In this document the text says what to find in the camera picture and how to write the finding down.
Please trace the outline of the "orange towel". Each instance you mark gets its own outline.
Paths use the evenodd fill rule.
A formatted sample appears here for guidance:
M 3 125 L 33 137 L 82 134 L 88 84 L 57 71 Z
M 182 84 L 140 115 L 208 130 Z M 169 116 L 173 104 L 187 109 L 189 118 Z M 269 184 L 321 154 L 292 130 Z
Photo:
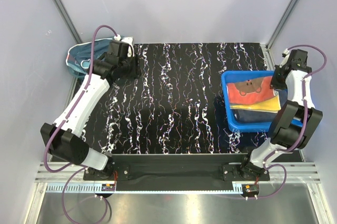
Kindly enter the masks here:
M 279 94 L 270 88 L 271 76 L 258 77 L 226 85 L 229 103 L 254 105 L 265 101 L 279 101 Z

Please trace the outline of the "yellow towel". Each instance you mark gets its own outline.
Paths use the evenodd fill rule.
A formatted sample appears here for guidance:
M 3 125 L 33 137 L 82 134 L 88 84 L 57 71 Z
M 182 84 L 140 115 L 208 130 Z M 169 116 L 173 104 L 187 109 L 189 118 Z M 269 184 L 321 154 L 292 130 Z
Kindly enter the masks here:
M 278 112 L 281 109 L 279 96 L 275 96 L 271 99 L 250 104 L 231 104 L 230 109 L 238 109 L 238 110 L 251 110 L 251 111 L 259 111 L 259 112 Z

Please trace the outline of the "dark blue towel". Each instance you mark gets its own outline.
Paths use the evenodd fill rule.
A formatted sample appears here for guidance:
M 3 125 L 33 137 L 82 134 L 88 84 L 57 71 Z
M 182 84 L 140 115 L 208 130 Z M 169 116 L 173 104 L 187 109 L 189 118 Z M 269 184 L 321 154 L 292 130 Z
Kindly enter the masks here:
M 280 105 L 282 107 L 288 99 L 287 90 L 278 90 L 276 96 L 279 96 Z M 235 119 L 240 123 L 260 123 L 272 122 L 278 112 L 272 113 L 234 109 L 232 113 Z

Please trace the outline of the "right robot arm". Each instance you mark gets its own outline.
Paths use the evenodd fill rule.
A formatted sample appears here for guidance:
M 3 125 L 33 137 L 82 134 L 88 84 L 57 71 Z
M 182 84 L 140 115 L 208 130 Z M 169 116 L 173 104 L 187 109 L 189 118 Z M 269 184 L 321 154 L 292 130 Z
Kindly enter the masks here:
M 307 65 L 303 45 L 284 50 L 283 61 L 275 66 L 271 88 L 285 89 L 288 99 L 272 121 L 268 139 L 243 159 L 238 173 L 244 180 L 260 177 L 270 162 L 294 149 L 304 148 L 323 118 L 311 99 L 310 82 L 315 71 Z

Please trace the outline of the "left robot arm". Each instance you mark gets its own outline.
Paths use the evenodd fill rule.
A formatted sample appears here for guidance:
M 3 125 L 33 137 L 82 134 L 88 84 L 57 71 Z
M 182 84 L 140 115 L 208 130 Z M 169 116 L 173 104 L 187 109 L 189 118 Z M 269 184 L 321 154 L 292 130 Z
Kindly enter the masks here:
M 45 153 L 68 164 L 95 169 L 101 179 L 109 179 L 114 167 L 109 164 L 108 156 L 89 147 L 81 138 L 82 131 L 98 101 L 116 80 L 140 76 L 133 38 L 110 40 L 107 51 L 90 64 L 83 84 L 64 112 L 52 124 L 42 125 L 40 132 Z

